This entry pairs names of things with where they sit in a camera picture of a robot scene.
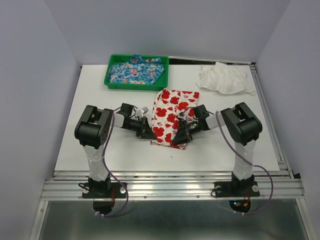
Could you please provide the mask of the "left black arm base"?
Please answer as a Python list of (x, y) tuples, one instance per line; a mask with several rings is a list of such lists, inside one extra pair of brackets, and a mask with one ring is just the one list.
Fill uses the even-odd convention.
[(83, 199), (125, 199), (126, 190), (118, 182), (93, 181), (79, 183)]

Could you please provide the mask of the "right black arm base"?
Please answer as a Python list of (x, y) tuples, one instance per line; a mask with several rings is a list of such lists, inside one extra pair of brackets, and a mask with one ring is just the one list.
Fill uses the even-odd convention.
[(214, 188), (211, 195), (216, 198), (244, 198), (244, 197), (259, 197), (260, 190), (258, 183), (253, 180), (238, 181), (217, 181), (214, 183)]

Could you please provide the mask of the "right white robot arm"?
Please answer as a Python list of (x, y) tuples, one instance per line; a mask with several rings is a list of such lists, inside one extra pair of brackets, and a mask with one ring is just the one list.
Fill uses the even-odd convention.
[(192, 110), (195, 120), (190, 123), (182, 114), (179, 115), (179, 128), (172, 140), (173, 145), (187, 144), (192, 141), (193, 134), (215, 128), (221, 130), (223, 126), (234, 141), (234, 146), (227, 143), (235, 154), (231, 180), (214, 182), (211, 195), (216, 198), (260, 196), (253, 173), (253, 153), (263, 130), (261, 121), (244, 102), (215, 114), (211, 114), (203, 104)]

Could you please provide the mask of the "red poppy white skirt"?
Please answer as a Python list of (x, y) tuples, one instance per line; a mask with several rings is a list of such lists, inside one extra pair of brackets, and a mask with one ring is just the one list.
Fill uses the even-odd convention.
[(173, 145), (178, 129), (180, 112), (187, 113), (187, 122), (195, 120), (192, 108), (197, 106), (200, 93), (197, 91), (169, 90), (163, 89), (154, 98), (151, 129), (156, 135), (155, 140), (151, 140), (152, 145), (184, 150), (186, 144)]

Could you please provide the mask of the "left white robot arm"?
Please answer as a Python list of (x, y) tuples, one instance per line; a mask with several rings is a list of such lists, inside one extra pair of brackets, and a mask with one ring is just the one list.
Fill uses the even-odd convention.
[(89, 166), (88, 183), (80, 184), (83, 190), (100, 197), (111, 193), (111, 174), (104, 165), (103, 156), (114, 127), (134, 131), (139, 139), (157, 138), (144, 116), (148, 110), (147, 107), (138, 109), (127, 103), (115, 110), (99, 109), (92, 105), (85, 107), (74, 130), (74, 136), (83, 147)]

